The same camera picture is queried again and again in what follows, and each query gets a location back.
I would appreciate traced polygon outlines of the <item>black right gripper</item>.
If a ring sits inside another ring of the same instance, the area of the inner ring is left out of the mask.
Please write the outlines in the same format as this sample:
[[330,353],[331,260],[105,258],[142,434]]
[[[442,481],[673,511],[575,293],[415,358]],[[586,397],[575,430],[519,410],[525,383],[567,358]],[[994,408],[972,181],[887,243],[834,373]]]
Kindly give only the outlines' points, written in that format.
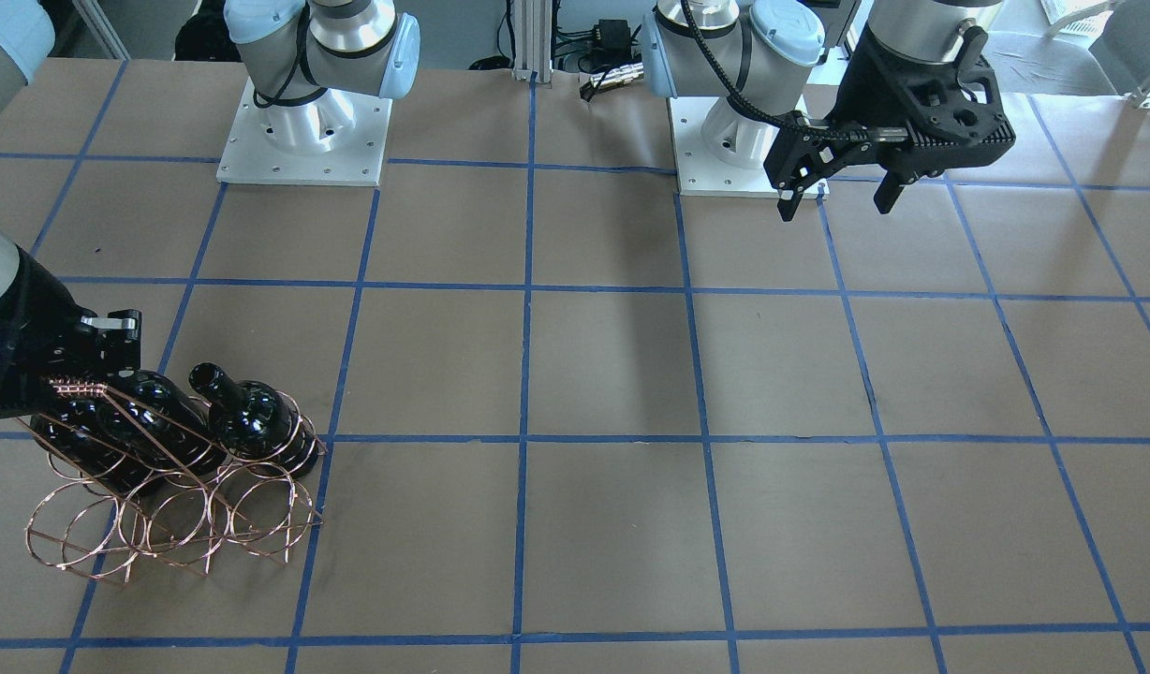
[[108,383],[141,366],[141,312],[97,315],[57,278],[9,248],[0,261],[0,419],[54,401],[54,383]]

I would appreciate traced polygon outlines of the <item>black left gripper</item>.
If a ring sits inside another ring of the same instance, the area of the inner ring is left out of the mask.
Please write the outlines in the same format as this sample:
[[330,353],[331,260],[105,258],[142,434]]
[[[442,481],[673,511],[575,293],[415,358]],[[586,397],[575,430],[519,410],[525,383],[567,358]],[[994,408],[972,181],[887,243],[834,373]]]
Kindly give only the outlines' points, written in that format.
[[781,221],[792,222],[811,189],[849,166],[883,167],[872,202],[889,214],[922,176],[1003,158],[1015,145],[1015,131],[982,55],[987,43],[986,30],[969,26],[951,63],[917,63],[866,26],[823,118],[839,138],[811,135],[797,112],[796,127],[780,129],[764,161],[770,185],[780,189]]

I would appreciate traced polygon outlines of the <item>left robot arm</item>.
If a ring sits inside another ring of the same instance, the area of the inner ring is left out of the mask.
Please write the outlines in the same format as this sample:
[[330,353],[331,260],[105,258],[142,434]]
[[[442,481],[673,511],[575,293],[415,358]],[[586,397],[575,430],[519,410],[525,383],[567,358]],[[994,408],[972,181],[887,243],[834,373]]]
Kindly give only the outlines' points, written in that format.
[[654,95],[711,97],[707,140],[721,162],[762,169],[790,221],[818,181],[852,166],[883,169],[872,198],[946,170],[982,168],[1015,144],[983,48],[995,1],[876,1],[831,110],[797,102],[827,55],[826,25],[799,1],[657,1],[641,22]]

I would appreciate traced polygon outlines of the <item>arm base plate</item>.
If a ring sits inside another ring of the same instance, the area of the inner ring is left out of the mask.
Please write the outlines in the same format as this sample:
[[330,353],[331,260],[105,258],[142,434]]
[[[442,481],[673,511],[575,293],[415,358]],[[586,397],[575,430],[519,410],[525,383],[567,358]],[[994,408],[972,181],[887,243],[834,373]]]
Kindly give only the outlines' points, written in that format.
[[764,170],[777,127],[744,118],[722,97],[669,98],[668,107],[681,196],[780,198]]
[[330,89],[305,106],[255,104],[245,83],[215,178],[262,186],[378,187],[392,101]]

